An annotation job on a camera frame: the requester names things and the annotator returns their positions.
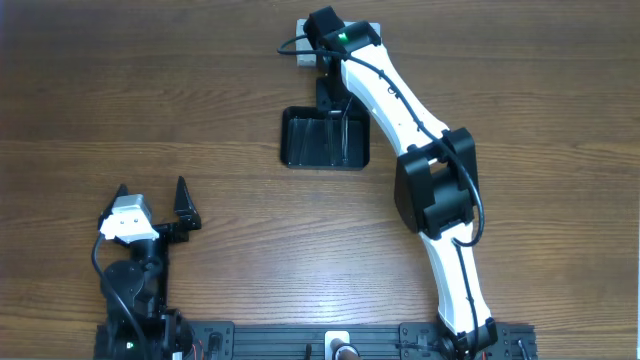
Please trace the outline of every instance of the black cable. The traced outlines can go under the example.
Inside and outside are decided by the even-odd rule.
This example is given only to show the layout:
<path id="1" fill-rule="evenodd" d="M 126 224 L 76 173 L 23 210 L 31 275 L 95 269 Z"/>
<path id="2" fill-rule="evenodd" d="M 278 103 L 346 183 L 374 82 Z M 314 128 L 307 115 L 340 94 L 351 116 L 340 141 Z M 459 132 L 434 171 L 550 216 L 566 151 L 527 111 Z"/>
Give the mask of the black cable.
<path id="1" fill-rule="evenodd" d="M 427 130 L 427 128 L 424 126 L 424 123 L 420 120 L 420 118 L 418 118 L 418 115 L 415 113 L 415 111 L 413 111 L 413 108 L 411 108 L 411 105 L 409 104 L 409 101 L 407 101 L 407 99 L 404 97 L 404 95 L 402 94 L 400 89 L 398 89 L 396 84 L 394 84 L 393 80 L 391 80 L 384 73 L 383 70 L 380 70 L 380 69 L 376 68 L 375 66 L 369 64 L 368 62 L 366 62 L 364 60 L 360 60 L 360 59 L 358 59 L 356 57 L 353 57 L 351 54 L 343 54 L 343 53 L 340 53 L 340 52 L 337 52 L 337 51 L 329 51 L 329 50 L 285 50 L 284 49 L 288 45 L 290 45 L 290 44 L 292 44 L 292 43 L 294 43 L 294 42 L 296 42 L 298 40 L 302 40 L 302 39 L 306 39 L 306 38 L 307 38 L 307 35 L 300 35 L 300 36 L 297 36 L 297 37 L 295 37 L 293 39 L 287 40 L 284 44 L 282 44 L 282 46 L 280 46 L 278 48 L 278 50 L 277 50 L 278 54 L 281 54 L 281 55 L 319 55 L 319 56 L 337 57 L 337 58 L 342 59 L 342 60 L 351 60 L 351 61 L 353 61 L 355 63 L 358 63 L 358 64 L 368 68 L 369 70 L 373 71 L 378 76 L 380 76 L 380 78 L 384 79 L 389 84 L 389 88 L 395 93 L 396 97 L 402 101 L 404 106 L 407 108 L 407 111 L 409 111 L 409 114 L 413 118 L 413 121 L 418 125 L 418 129 L 420 131 L 422 131 L 425 135 L 427 135 L 427 137 L 429 139 L 431 139 L 431 141 L 433 141 L 438 147 L 440 147 L 442 149 L 442 151 L 446 154 L 446 156 L 455 164 L 456 168 L 458 169 L 458 172 L 460 174 L 462 174 L 462 177 L 464 178 L 465 182 L 469 186 L 469 191 L 471 191 L 471 196 L 473 198 L 473 201 L 475 202 L 476 206 L 478 207 L 478 230 L 476 231 L 476 235 L 473 237 L 473 240 L 471 240 L 468 243 L 465 243 L 465 242 L 462 242 L 462 241 L 454 238 L 453 239 L 453 243 L 458 245 L 458 246 L 462 246 L 462 247 L 471 247 L 471 246 L 476 245 L 478 242 L 480 242 L 480 238 L 482 238 L 482 234 L 484 232 L 484 223 L 485 223 L 484 205 L 482 204 L 482 199 L 480 198 L 480 192 L 478 191 L 478 188 L 476 187 L 475 183 L 473 182 L 473 179 L 471 178 L 471 175 L 469 174 L 467 169 L 464 167 L 464 164 L 462 164 L 462 161 L 460 160 L 460 158 L 458 158 L 458 156 L 447 145 L 445 145 L 445 143 L 442 142 L 441 139 L 439 139 L 438 137 L 433 135 L 431 132 L 429 132 L 429 130 Z"/>
<path id="2" fill-rule="evenodd" d="M 471 315 L 473 316 L 473 327 L 474 331 L 474 343 L 473 347 L 469 351 L 470 359 L 473 360 L 476 357 L 476 352 L 478 351 L 478 314 L 476 313 L 476 306 L 474 305 L 473 296 L 471 295 L 471 287 L 469 286 L 469 278 L 467 277 L 467 268 L 464 265 L 464 259 L 462 258 L 462 248 L 457 244 L 454 245 L 456 247 L 456 252 L 458 253 L 458 260 L 460 261 L 460 267 L 462 268 L 462 278 L 464 279 L 464 288 L 467 290 L 467 300 L 469 300 L 469 306 L 471 307 Z"/>
<path id="3" fill-rule="evenodd" d="M 102 243 L 103 240 L 104 240 L 104 235 L 100 233 L 100 235 L 98 235 L 98 238 L 96 239 L 96 243 L 93 245 L 93 251 L 91 252 L 91 262 L 93 263 L 93 268 L 96 269 L 96 272 L 98 273 L 98 276 L 100 276 L 100 280 L 102 281 L 102 284 L 104 285 L 107 292 L 116 300 L 118 305 L 120 305 L 125 316 L 133 326 L 133 329 L 136 331 L 136 334 L 138 335 L 138 340 L 140 341 L 140 346 L 142 347 L 142 350 L 143 350 L 144 359 L 151 360 L 151 353 L 149 352 L 147 338 L 144 336 L 144 333 L 142 332 L 142 328 L 140 327 L 140 324 L 138 324 L 136 319 L 133 317 L 133 315 L 127 308 L 127 305 L 125 305 L 124 301 L 122 301 L 122 298 L 113 289 L 113 286 L 111 286 L 111 283 L 109 282 L 109 279 L 107 279 L 107 276 L 104 274 L 104 272 L 102 272 L 102 269 L 100 269 L 100 265 L 98 264 L 98 248 L 100 247 L 100 244 Z"/>

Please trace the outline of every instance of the tabletop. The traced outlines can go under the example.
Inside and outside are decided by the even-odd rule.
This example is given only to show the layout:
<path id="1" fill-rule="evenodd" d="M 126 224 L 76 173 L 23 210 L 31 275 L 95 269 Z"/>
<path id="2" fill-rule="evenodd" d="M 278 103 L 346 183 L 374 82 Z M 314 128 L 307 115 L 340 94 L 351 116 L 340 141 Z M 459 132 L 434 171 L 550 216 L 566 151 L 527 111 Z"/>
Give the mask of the tabletop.
<path id="1" fill-rule="evenodd" d="M 173 221 L 180 175 L 203 219 L 170 250 L 170 305 L 188 319 L 436 319 L 375 122 L 362 171 L 280 163 L 282 111 L 313 106 L 319 73 L 275 49 L 327 4 L 0 3 L 0 356 L 92 356 L 106 318 L 98 215 L 126 183 L 154 222 Z M 535 325 L 542 358 L 635 356 L 640 3 L 331 4 L 380 23 L 416 96 L 473 134 L 493 316 Z M 103 266 L 127 257 L 101 252 Z"/>

